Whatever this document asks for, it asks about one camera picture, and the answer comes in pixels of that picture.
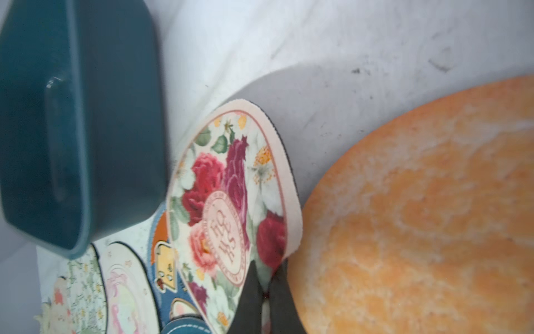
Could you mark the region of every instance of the blue cartoon coaster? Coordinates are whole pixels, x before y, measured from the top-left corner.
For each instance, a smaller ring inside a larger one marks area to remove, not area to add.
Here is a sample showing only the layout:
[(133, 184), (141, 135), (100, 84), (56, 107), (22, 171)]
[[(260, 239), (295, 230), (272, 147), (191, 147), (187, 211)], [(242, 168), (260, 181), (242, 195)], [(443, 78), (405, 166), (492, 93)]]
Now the blue cartoon coaster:
[(187, 287), (176, 272), (176, 253), (168, 243), (166, 215), (163, 203), (154, 217), (147, 247), (147, 275), (154, 291), (162, 326), (183, 315), (199, 314)]
[(211, 331), (200, 318), (187, 316), (169, 322), (161, 334), (211, 334)]

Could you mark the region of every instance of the circular stamp emblem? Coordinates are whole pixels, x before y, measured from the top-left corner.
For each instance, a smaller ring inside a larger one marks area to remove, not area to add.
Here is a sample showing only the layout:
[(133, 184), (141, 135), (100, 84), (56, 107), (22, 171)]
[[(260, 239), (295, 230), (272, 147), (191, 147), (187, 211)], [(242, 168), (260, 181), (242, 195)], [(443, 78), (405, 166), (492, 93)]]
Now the circular stamp emblem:
[(245, 280), (245, 239), (237, 210), (221, 190), (212, 192), (204, 204), (202, 228), (210, 252), (224, 276), (234, 285)]

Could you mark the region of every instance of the white surface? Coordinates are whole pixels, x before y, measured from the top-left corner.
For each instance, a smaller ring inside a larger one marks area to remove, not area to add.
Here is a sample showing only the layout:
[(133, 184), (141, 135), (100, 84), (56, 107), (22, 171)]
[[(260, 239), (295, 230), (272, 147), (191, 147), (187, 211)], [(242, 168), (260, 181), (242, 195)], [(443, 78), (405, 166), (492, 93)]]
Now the white surface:
[[(0, 29), (11, 0), (0, 0)], [(4, 220), (0, 205), (0, 324), (6, 333), (37, 333), (41, 312), (35, 246)]]
[[(302, 202), (381, 124), (452, 92), (534, 73), (532, 0), (146, 1), (161, 41), (171, 156), (203, 115), (231, 96), (248, 98), (277, 126)], [(108, 240), (145, 257), (147, 226)], [(41, 249), (38, 261), (46, 299), (64, 273)]]
[(25, 243), (0, 262), (0, 296), (2, 333), (39, 333), (39, 323), (33, 319), (41, 313), (33, 244)]

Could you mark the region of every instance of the green floral coaster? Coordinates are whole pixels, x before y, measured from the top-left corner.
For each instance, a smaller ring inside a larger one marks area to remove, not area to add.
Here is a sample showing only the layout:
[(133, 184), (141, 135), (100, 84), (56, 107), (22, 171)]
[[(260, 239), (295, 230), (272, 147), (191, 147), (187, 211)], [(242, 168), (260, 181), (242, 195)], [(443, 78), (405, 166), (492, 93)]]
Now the green floral coaster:
[(76, 334), (106, 332), (106, 292), (93, 245), (78, 259), (68, 262), (67, 299)]
[(172, 176), (168, 230), (198, 309), (226, 333), (250, 262), (266, 288), (300, 244), (302, 214), (284, 147), (257, 106), (229, 102), (197, 133)]

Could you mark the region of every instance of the floral coaster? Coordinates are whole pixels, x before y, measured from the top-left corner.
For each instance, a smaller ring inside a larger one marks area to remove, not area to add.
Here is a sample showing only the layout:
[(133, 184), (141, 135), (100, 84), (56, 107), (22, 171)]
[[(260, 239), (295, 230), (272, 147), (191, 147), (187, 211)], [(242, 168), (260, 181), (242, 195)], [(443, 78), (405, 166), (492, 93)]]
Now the floral coaster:
[(156, 305), (143, 264), (126, 245), (113, 243), (100, 257), (106, 286), (108, 334), (156, 334)]
[(42, 315), (34, 317), (41, 324), (40, 334), (72, 334), (73, 324), (67, 301), (67, 281), (60, 277), (54, 284), (53, 297), (41, 305)]
[(176, 271), (176, 250), (169, 244), (165, 207), (163, 203), (154, 216), (147, 257), (147, 277), (154, 291), (162, 326), (186, 314), (200, 314)]
[(267, 116), (245, 100), (208, 116), (167, 195), (176, 266), (214, 333), (235, 316), (249, 264), (264, 289), (302, 237), (293, 174)]
[(106, 292), (93, 245), (78, 259), (68, 262), (67, 299), (76, 334), (106, 332)]

